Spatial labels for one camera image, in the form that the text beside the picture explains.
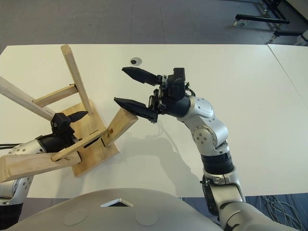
small black object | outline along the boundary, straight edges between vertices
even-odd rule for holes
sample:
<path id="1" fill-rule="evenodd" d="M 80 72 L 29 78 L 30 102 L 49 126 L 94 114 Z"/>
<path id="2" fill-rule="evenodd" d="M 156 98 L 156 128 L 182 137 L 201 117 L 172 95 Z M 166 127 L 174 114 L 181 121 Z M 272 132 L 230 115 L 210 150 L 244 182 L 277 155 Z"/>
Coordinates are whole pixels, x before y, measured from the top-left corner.
<path id="1" fill-rule="evenodd" d="M 125 110 L 128 110 L 134 115 L 146 118 L 153 123 L 157 122 L 158 112 L 150 108 L 147 108 L 146 105 L 143 103 L 134 100 L 120 99 L 120 98 L 115 98 L 115 102 L 118 105 L 120 105 L 120 107 L 124 108 Z"/>
<path id="2" fill-rule="evenodd" d="M 210 174 L 227 174 L 234 170 L 230 152 L 215 156 L 201 155 L 204 170 Z"/>
<path id="3" fill-rule="evenodd" d="M 70 123 L 80 120 L 87 113 L 87 111 L 80 111 L 68 116 L 64 113 L 55 113 L 51 120 L 52 134 L 39 136 L 36 140 L 48 153 L 56 153 L 73 145 L 75 143 L 73 141 L 75 131 L 70 127 Z"/>
<path id="4" fill-rule="evenodd" d="M 19 220 L 23 204 L 0 206 L 0 230 L 5 230 Z"/>
<path id="5" fill-rule="evenodd" d="M 88 111 L 80 111 L 80 112 L 72 113 L 72 114 L 68 115 L 67 117 L 69 117 L 71 119 L 71 123 L 74 123 L 74 122 L 80 120 L 81 118 L 83 118 L 87 113 L 88 113 Z"/>
<path id="6" fill-rule="evenodd" d="M 123 67 L 122 71 L 124 71 L 127 75 L 129 75 L 132 79 L 140 82 L 140 83 L 148 83 L 152 86 L 161 84 L 161 76 L 156 76 L 150 72 L 142 70 L 137 67 Z"/>

wooden block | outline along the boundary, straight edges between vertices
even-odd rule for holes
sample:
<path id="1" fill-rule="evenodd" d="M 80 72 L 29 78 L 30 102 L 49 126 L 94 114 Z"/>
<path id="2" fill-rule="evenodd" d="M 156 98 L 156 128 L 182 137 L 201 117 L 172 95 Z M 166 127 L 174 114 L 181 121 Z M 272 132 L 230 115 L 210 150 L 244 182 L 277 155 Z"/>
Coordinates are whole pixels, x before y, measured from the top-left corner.
<path id="1" fill-rule="evenodd" d="M 54 162 L 51 161 L 51 157 L 54 154 L 55 153 L 4 155 L 0 157 L 0 182 L 73 166 L 81 161 L 78 153 L 74 152 L 66 159 Z"/>
<path id="2" fill-rule="evenodd" d="M 93 140 L 101 137 L 104 132 L 105 131 L 101 130 L 101 129 L 93 132 L 92 134 L 82 138 L 82 140 L 80 140 L 79 142 L 73 144 L 72 146 L 69 146 L 68 148 L 65 148 L 65 149 L 59 151 L 56 155 L 53 155 L 51 157 L 51 160 L 52 161 L 57 161 L 57 160 L 66 158 L 71 153 L 78 151 L 83 146 L 85 146 L 88 143 L 92 142 Z"/>
<path id="3" fill-rule="evenodd" d="M 77 64 L 75 62 L 75 58 L 73 56 L 72 49 L 69 47 L 69 45 L 63 45 L 61 46 L 61 51 L 64 56 L 64 59 L 66 61 L 66 64 L 68 66 L 68 69 L 71 73 L 71 76 L 73 78 L 73 81 L 76 84 L 77 90 L 79 92 L 79 96 L 81 98 L 81 101 L 86 109 L 86 111 L 89 112 L 89 115 L 92 114 L 92 109 L 89 103 L 89 99 L 85 90 L 85 87 L 83 86 L 83 82 L 77 67 Z"/>
<path id="4" fill-rule="evenodd" d="M 57 102 L 61 99 L 66 98 L 67 96 L 70 96 L 72 94 L 77 93 L 78 90 L 75 86 L 75 84 L 69 85 L 65 88 L 62 88 L 60 90 L 54 91 L 53 93 L 50 93 L 48 95 L 45 95 L 43 97 L 40 97 L 36 100 L 33 100 L 33 103 L 35 103 L 39 107 L 44 107 L 48 104 Z"/>
<path id="5" fill-rule="evenodd" d="M 79 139 L 88 136 L 89 134 L 97 130 L 106 130 L 106 127 L 97 113 L 94 103 L 90 100 L 90 105 L 93 110 L 91 115 L 85 115 L 81 120 L 72 123 L 71 127 L 75 130 L 74 135 Z M 70 115 L 74 112 L 84 111 L 85 107 L 82 103 L 76 104 L 70 108 L 62 111 L 65 115 Z M 106 159 L 114 156 L 119 151 L 115 144 L 111 144 L 108 147 L 103 145 L 101 140 L 96 141 L 87 148 L 81 148 L 78 153 L 81 158 L 81 162 L 75 166 L 72 166 L 74 175 L 76 177 L 86 173 L 87 171 L 95 168 Z"/>
<path id="6" fill-rule="evenodd" d="M 127 129 L 129 129 L 136 121 L 138 117 L 130 113 L 129 111 L 120 108 L 116 116 L 111 121 L 107 128 L 106 133 L 103 134 L 103 142 L 105 146 L 109 146 L 116 139 L 118 139 Z"/>
<path id="7" fill-rule="evenodd" d="M 13 100 L 15 103 L 23 106 L 24 108 L 30 110 L 31 112 L 51 121 L 54 111 L 48 107 L 39 107 L 32 101 L 34 98 L 29 96 L 27 93 L 23 92 L 16 86 L 14 86 L 9 81 L 5 80 L 0 76 L 0 94 L 4 95 L 5 97 Z"/>

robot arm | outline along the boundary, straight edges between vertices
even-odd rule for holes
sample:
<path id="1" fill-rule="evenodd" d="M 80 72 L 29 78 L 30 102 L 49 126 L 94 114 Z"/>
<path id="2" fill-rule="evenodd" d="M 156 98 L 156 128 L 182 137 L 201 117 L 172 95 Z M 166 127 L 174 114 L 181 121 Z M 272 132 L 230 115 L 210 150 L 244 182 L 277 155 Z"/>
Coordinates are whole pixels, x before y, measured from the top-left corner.
<path id="1" fill-rule="evenodd" d="M 201 183 L 207 206 L 219 217 L 224 230 L 294 230 L 270 220 L 245 203 L 227 143 L 228 130 L 215 117 L 212 105 L 197 98 L 189 84 L 185 85 L 184 68 L 174 68 L 174 74 L 169 76 L 155 76 L 135 67 L 122 70 L 136 81 L 160 86 L 150 96 L 148 107 L 133 100 L 115 98 L 121 107 L 153 123 L 157 122 L 158 114 L 169 114 L 183 122 L 192 133 L 204 165 Z"/>
<path id="2" fill-rule="evenodd" d="M 69 126 L 88 112 L 76 112 L 69 116 L 56 113 L 51 120 L 52 134 L 39 136 L 34 140 L 12 148 L 8 155 L 52 153 L 69 147 L 78 141 L 74 130 Z M 23 203 L 29 192 L 33 176 L 0 183 L 0 230 L 17 223 Z"/>

white table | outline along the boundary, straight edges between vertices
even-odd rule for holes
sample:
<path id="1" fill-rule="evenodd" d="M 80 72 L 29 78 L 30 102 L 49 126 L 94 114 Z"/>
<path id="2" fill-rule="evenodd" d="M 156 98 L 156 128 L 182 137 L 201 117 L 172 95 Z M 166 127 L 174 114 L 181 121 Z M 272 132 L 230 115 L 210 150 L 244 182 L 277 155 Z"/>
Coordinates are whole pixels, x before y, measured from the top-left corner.
<path id="1" fill-rule="evenodd" d="M 266 45 L 71 45 L 89 97 L 109 124 L 113 97 L 148 102 L 154 87 L 121 68 L 172 74 L 185 67 L 197 96 L 207 98 L 229 129 L 229 145 L 245 195 L 308 192 L 308 110 Z M 71 83 L 60 45 L 9 46 L 0 75 L 34 98 Z M 60 111 L 78 96 L 50 106 Z M 0 141 L 26 142 L 51 128 L 47 120 L 0 95 Z M 71 168 L 36 175 L 28 197 L 68 198 L 100 189 L 138 187 L 202 197 L 200 154 L 175 118 L 140 119 L 116 142 L 121 153 L 75 179 Z"/>
<path id="2" fill-rule="evenodd" d="M 269 45 L 308 108 L 308 47 Z"/>

light wood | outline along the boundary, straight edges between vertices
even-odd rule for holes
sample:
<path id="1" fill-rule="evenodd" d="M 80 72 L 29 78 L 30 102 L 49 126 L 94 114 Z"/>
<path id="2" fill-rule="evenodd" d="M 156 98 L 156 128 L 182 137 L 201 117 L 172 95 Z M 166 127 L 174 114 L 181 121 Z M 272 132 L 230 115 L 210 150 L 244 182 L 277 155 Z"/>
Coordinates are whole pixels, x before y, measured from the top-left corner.
<path id="1" fill-rule="evenodd" d="M 74 129 L 74 135 L 79 139 L 88 136 L 89 134 L 97 131 L 99 129 L 106 130 L 106 127 L 98 114 L 94 103 L 90 100 L 91 108 L 93 109 L 93 114 L 85 115 L 81 120 L 72 123 L 70 126 Z M 76 104 L 70 108 L 62 111 L 65 115 L 70 115 L 74 112 L 84 111 L 84 105 L 82 103 Z M 103 145 L 101 140 L 98 140 L 88 146 L 87 148 L 82 148 L 79 151 L 79 156 L 81 162 L 77 165 L 72 166 L 74 175 L 76 177 L 90 171 L 95 168 L 108 158 L 114 156 L 119 151 L 115 144 L 111 144 L 108 147 Z"/>
<path id="2" fill-rule="evenodd" d="M 92 134 L 82 138 L 82 140 L 78 141 L 77 143 L 73 144 L 72 146 L 69 146 L 68 148 L 61 150 L 56 155 L 52 156 L 51 160 L 57 161 L 57 160 L 66 158 L 71 153 L 78 151 L 79 149 L 83 148 L 83 146 L 85 146 L 88 143 L 92 142 L 93 140 L 101 137 L 103 133 L 104 133 L 104 130 L 101 130 L 101 129 L 93 132 Z"/>
<path id="3" fill-rule="evenodd" d="M 55 153 L 4 155 L 0 157 L 0 182 L 15 180 L 78 164 L 81 159 L 77 152 L 66 159 L 51 161 Z"/>
<path id="4" fill-rule="evenodd" d="M 23 106 L 24 108 L 30 110 L 31 112 L 51 121 L 54 111 L 49 109 L 48 107 L 39 107 L 32 101 L 34 98 L 14 86 L 9 81 L 5 80 L 0 76 L 0 94 L 4 95 L 5 97 L 13 100 L 15 103 Z"/>
<path id="5" fill-rule="evenodd" d="M 33 101 L 37 106 L 44 107 L 46 105 L 49 105 L 51 103 L 57 102 L 61 99 L 64 99 L 70 95 L 73 95 L 77 93 L 78 90 L 75 86 L 75 84 L 69 85 L 65 88 L 62 88 L 60 90 L 54 91 L 48 95 L 45 95 L 43 97 L 40 97 Z"/>
<path id="6" fill-rule="evenodd" d="M 111 121 L 107 128 L 106 133 L 103 134 L 103 142 L 105 146 L 109 146 L 116 139 L 118 139 L 127 129 L 129 129 L 136 121 L 138 117 L 130 113 L 129 111 L 120 108 L 116 116 Z"/>
<path id="7" fill-rule="evenodd" d="M 66 44 L 61 46 L 61 51 L 68 66 L 68 69 L 72 75 L 73 81 L 76 84 L 81 101 L 85 109 L 89 112 L 89 115 L 91 115 L 93 111 L 91 109 L 85 87 L 83 86 L 83 82 L 74 59 L 72 49 L 69 47 L 69 45 Z"/>

